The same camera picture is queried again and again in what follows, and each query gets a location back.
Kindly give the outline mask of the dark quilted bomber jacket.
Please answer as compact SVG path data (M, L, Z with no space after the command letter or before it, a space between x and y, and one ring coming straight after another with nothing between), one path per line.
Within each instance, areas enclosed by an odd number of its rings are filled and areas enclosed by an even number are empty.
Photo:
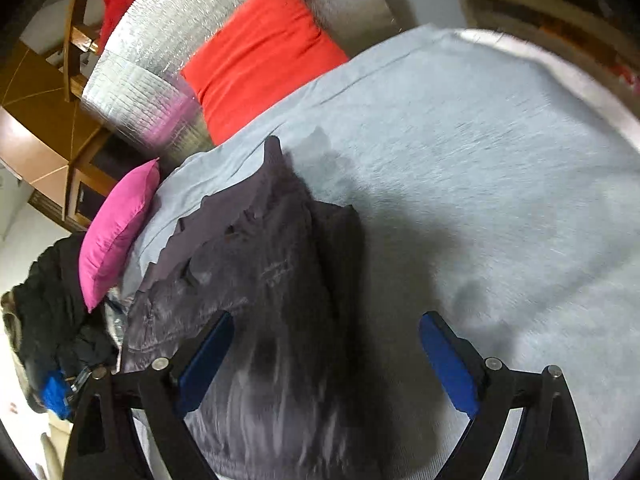
M179 221L128 313L122 367L172 356L220 310L235 333L186 424L231 479L375 479L366 430L357 211L315 200L277 138Z

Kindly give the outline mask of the blue jacket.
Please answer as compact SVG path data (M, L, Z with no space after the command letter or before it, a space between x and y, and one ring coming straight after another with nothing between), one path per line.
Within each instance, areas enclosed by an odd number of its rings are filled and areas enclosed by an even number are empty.
M41 390L41 400L43 405L61 420L69 419L72 414L67 400L69 396L70 386L63 374L59 370L47 374Z

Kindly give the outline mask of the black puffer coat pile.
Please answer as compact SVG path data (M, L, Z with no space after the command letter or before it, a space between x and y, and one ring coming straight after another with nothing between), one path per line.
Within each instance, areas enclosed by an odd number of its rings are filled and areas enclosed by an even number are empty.
M79 284L79 252L85 235L57 240L30 266L26 280L13 287L22 340L17 356L29 385L43 396L47 378L67 379L84 368L116 364L118 349L104 315L85 304Z

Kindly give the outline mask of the clear plastic bag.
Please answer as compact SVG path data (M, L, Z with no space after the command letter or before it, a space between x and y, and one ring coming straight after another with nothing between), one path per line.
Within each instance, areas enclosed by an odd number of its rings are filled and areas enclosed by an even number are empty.
M115 299L107 296L103 300L106 329L117 348L122 348L128 328L127 309Z

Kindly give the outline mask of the beige fleece garment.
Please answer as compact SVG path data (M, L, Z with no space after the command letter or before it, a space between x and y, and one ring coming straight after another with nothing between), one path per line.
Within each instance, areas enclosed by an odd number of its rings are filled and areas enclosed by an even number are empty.
M22 322L17 315L12 290L5 292L1 297L1 316L4 324L4 331L8 337L11 349L15 374L23 396L25 397L27 405L33 412L37 414L44 414L47 409L43 406L34 388L32 388L32 385L29 383L26 368L18 356L18 350L20 350L22 344L23 331Z

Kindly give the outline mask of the magenta pillow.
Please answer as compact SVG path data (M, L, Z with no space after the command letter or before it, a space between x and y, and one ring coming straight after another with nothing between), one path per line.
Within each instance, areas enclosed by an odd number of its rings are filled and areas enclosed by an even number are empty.
M129 171L92 220L78 259L80 290L89 312L117 284L159 185L160 165L153 159Z

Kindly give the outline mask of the wooden cabinet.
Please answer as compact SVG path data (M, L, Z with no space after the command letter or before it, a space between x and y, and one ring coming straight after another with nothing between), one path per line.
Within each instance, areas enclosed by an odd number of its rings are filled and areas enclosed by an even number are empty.
M66 101L62 73L19 41L1 66L1 161L85 229L139 154Z

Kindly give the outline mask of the silver foil insulation mat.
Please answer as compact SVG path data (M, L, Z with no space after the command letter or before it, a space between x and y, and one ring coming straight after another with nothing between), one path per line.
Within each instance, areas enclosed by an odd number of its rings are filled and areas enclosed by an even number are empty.
M213 143L180 72L245 0L134 0L108 38L81 104L167 169ZM321 27L355 56L398 34L385 0L304 0Z

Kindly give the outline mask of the wooden side table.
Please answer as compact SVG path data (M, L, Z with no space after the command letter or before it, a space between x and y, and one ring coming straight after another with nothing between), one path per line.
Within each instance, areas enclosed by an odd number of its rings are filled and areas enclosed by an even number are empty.
M564 58L639 114L639 0L460 0L468 24Z

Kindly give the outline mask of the red-orange pillow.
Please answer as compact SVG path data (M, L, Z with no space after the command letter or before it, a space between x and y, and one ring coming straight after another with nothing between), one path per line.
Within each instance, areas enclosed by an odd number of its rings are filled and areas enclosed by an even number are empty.
M349 60L304 0L246 0L194 52L181 76L214 145Z

